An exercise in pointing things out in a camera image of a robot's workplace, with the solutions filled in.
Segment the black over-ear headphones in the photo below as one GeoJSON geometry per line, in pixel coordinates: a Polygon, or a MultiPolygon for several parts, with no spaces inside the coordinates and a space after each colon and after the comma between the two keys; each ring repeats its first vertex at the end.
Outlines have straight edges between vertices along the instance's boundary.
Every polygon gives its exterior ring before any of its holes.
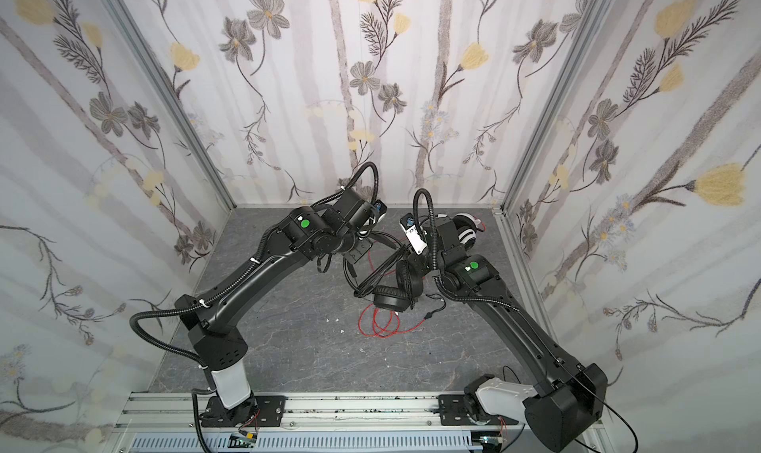
{"type": "Polygon", "coordinates": [[[344,276],[355,298],[373,297],[376,308],[405,312],[412,310],[423,293],[423,278],[410,275],[406,262],[407,254],[412,252],[409,244],[403,244],[396,237],[384,234],[372,234],[363,240],[372,240],[392,249],[392,255],[372,270],[362,281],[358,280],[355,265],[348,264],[343,257],[344,276]]]}

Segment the white over-ear headphones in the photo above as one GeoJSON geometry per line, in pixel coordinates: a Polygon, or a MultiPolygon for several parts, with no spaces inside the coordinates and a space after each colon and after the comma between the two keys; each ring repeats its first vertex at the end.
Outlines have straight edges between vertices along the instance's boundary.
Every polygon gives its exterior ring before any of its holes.
{"type": "Polygon", "coordinates": [[[478,234],[486,231],[483,221],[470,213],[456,213],[452,221],[457,229],[458,240],[466,251],[475,246],[478,234]]]}

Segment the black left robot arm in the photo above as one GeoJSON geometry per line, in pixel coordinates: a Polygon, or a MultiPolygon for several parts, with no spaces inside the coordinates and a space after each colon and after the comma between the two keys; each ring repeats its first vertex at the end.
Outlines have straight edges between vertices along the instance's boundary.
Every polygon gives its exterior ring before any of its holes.
{"type": "Polygon", "coordinates": [[[244,315],[301,267],[357,248],[387,211],[382,201],[370,203],[352,189],[338,193],[332,203],[293,209],[266,231],[255,254],[226,279],[176,302],[177,308],[192,310],[180,319],[215,394],[212,417],[224,425],[239,425],[259,410],[243,361],[248,344],[238,323],[244,315]]]}

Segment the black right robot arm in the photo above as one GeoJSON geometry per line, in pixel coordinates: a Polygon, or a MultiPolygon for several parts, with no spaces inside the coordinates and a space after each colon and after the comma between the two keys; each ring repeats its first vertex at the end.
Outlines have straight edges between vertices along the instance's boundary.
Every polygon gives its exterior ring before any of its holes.
{"type": "Polygon", "coordinates": [[[477,229],[473,217],[465,224],[447,216],[415,222],[408,213],[400,226],[419,258],[420,271],[432,277],[440,294],[477,312],[529,373],[527,384],[483,375],[467,385],[469,417],[524,423],[552,452],[562,451],[600,420],[608,377],[597,364],[583,365],[558,345],[525,311],[493,264],[466,248],[464,239],[477,229]]]}

